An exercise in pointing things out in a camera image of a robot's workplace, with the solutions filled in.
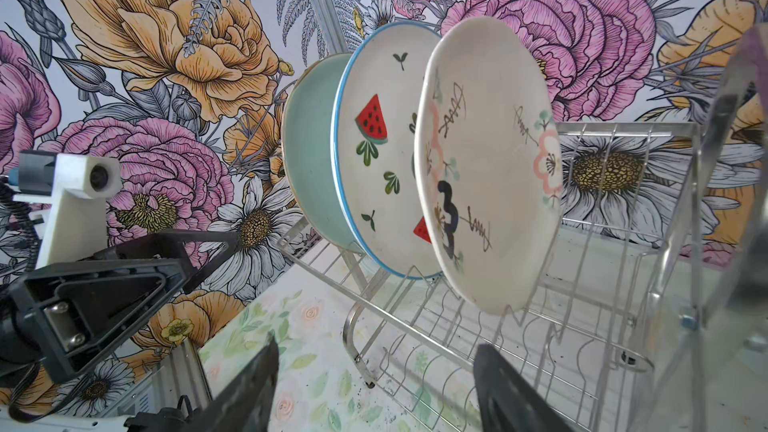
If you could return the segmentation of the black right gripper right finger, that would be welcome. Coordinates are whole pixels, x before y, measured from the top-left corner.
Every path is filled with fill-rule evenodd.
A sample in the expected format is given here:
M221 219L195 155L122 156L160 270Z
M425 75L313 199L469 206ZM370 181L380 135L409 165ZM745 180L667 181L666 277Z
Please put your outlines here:
M571 431L494 346L478 346L473 377L483 431Z

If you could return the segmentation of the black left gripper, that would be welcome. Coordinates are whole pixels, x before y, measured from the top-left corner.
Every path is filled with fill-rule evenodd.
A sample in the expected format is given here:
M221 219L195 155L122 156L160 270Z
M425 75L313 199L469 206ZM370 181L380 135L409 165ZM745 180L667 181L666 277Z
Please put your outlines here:
M35 364L55 383L92 371L187 279L178 259L58 263L23 275L1 294L1 387Z

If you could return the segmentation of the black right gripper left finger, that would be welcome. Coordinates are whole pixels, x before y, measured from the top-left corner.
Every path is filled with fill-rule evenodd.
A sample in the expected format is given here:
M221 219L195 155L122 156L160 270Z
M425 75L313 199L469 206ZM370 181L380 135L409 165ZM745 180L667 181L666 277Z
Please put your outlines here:
M267 431L278 382L279 348L268 342L215 400L191 420L192 431Z

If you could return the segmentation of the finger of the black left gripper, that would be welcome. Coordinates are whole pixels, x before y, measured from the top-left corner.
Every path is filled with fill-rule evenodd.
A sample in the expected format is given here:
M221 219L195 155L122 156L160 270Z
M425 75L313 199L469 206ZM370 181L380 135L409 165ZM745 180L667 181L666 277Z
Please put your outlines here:
M187 244L213 243L215 254L203 266L194 267ZM211 232L167 229L159 233L117 244L95 253L96 260L178 259L188 279L185 293L197 289L237 251L240 240L236 232Z

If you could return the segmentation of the chrome wire dish rack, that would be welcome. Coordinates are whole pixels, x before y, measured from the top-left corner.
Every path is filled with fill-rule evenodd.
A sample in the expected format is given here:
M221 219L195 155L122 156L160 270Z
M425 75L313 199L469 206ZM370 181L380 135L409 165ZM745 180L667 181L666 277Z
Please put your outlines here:
M717 91L701 121L559 122L561 221L528 304L501 316L440 274L393 275L329 241L300 265L354 303L343 343L364 382L425 426L479 412L489 344L573 430L724 431L727 392L763 392L731 359L767 347L765 143L730 135L767 92L767 27L694 77Z

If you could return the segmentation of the white watermelon pattern plate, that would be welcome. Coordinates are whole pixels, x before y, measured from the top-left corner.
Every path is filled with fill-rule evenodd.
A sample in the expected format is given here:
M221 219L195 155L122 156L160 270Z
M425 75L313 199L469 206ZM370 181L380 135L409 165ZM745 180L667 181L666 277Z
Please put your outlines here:
M415 280L441 272L414 169L421 90L439 40L417 22L377 29L345 66L330 126L334 185L355 241L387 272Z

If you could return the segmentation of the cream white plate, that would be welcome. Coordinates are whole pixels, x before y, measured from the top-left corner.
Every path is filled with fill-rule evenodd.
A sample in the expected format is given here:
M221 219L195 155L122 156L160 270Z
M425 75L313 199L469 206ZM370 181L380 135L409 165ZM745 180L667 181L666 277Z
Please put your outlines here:
M432 52L415 178L453 290L491 315L523 309L560 226L563 159L544 74L507 24L464 20Z

